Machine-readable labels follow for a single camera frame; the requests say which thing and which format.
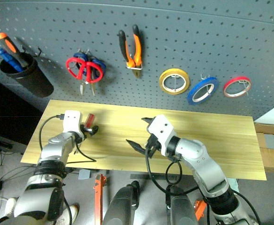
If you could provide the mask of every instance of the yellow tape roll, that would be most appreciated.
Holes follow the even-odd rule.
[[[176,89],[172,89],[172,88],[168,88],[165,86],[165,80],[170,77],[170,76],[179,76],[184,80],[184,84],[183,86],[176,88]],[[189,80],[189,76],[188,74],[181,69],[178,68],[172,68],[172,69],[167,69],[165,70],[159,79],[159,84],[160,84],[160,88],[165,91],[168,94],[171,95],[178,95],[180,93],[183,93],[184,91],[186,91],[190,85],[190,80]]]

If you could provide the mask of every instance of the gray floor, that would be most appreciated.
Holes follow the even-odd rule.
[[[3,166],[0,167],[0,177],[12,169],[26,165],[20,163],[21,155],[15,153],[13,155],[5,155]],[[8,179],[3,183],[3,190],[0,191],[0,196],[10,198],[19,196],[22,193],[23,187],[30,177],[33,168],[22,171],[24,168],[16,170],[4,177],[3,180],[17,174],[12,179]],[[97,173],[103,173],[108,177],[108,185],[104,187],[104,214],[107,206],[115,195],[115,193],[126,184],[139,178],[141,185],[140,205],[135,213],[135,225],[166,225],[167,214],[165,209],[165,197],[150,180],[144,180],[142,177],[145,173],[125,172],[125,171],[99,171],[93,172],[92,177],[87,180],[78,180],[78,174],[69,174],[64,183],[65,196],[69,204],[79,203],[80,212],[74,225],[93,225],[94,224],[94,182]],[[267,174],[268,181],[254,180],[239,180],[240,192],[245,195],[256,208],[263,224],[274,225],[274,173]],[[161,185],[166,187],[166,181],[159,180]],[[191,176],[184,176],[181,187],[188,189],[195,186]],[[200,199],[200,193],[194,191],[189,194],[189,198],[193,203],[196,199]],[[0,217],[4,215],[5,201],[0,201]],[[211,215],[211,224],[216,222]],[[200,220],[200,224],[206,223],[206,218]]]

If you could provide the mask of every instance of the tape roll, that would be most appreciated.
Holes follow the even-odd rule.
[[[179,76],[180,78],[182,78],[184,80],[184,84],[181,87],[176,88],[176,89],[166,87],[165,80],[171,76]],[[188,74],[184,70],[181,70],[178,68],[171,68],[171,69],[165,70],[161,74],[160,79],[159,79],[159,84],[160,84],[160,88],[163,91],[165,91],[166,93],[171,94],[171,95],[178,95],[188,89],[188,87],[190,85],[190,79],[189,79]]]
[[[207,79],[204,79],[203,81],[196,84],[195,87],[192,88],[192,90],[189,92],[189,94],[187,95],[188,103],[190,105],[198,105],[203,103],[214,94],[218,87],[219,81],[216,77],[209,77]],[[198,98],[195,98],[197,93],[202,89],[206,89],[206,93]]]
[[[227,93],[227,88],[232,85],[233,83],[236,83],[236,82],[240,82],[240,83],[248,83],[247,86],[245,86],[244,90],[236,93],[236,94],[229,94]],[[251,80],[247,77],[247,76],[238,76],[238,77],[235,77],[229,81],[226,82],[226,84],[224,85],[223,87],[223,93],[224,93],[224,96],[225,97],[228,97],[228,98],[237,98],[237,97],[241,97],[243,96],[244,94],[246,94],[247,91],[249,91],[251,88]]]

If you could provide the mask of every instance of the wooden table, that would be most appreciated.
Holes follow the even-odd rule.
[[[203,142],[209,155],[227,177],[266,180],[252,117],[59,100],[50,100],[22,157],[23,163],[37,163],[40,125],[50,116],[64,113],[65,110],[80,111],[83,114],[82,121],[86,120],[89,113],[93,113],[96,116],[94,123],[99,126],[98,133],[81,145],[81,150],[97,162],[70,164],[71,167],[146,172],[144,155],[133,150],[126,139],[143,145],[149,133],[146,131],[148,124],[141,118],[164,114],[179,137]],[[50,120],[42,131],[43,146],[49,138],[62,131],[61,120]],[[73,153],[68,158],[68,162],[85,160],[82,155]],[[155,173],[164,173],[169,163],[160,152],[156,152],[150,160]],[[183,171],[184,174],[191,174],[186,166],[183,166]],[[178,168],[173,165],[170,172],[178,173]]]

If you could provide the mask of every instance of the screwdriver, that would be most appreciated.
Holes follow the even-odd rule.
[[[23,71],[20,63],[8,54],[3,48],[0,48],[0,55],[8,64],[10,64],[17,72]]]
[[[0,43],[3,45],[7,53],[12,55],[20,63],[22,68],[25,68],[29,65],[27,61],[21,56],[20,51],[18,50],[16,45],[13,43],[13,41],[4,32],[0,33]]]

